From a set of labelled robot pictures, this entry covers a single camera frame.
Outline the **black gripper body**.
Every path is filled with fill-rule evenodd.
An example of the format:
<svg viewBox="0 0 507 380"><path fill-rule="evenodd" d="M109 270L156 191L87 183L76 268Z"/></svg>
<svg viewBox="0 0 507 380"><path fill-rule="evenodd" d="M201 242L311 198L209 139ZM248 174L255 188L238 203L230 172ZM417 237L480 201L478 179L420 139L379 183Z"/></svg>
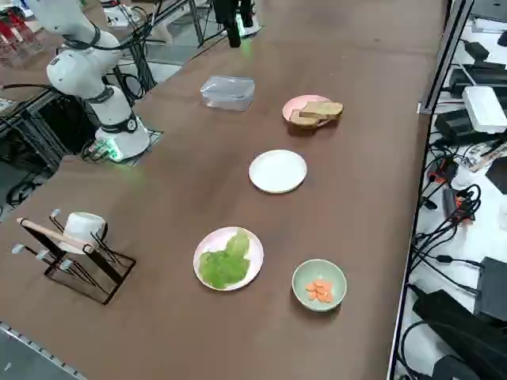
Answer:
<svg viewBox="0 0 507 380"><path fill-rule="evenodd" d="M235 16L236 11L241 11L251 8L251 0L214 0L213 9L215 11L215 19L219 24L226 24L229 17Z"/></svg>

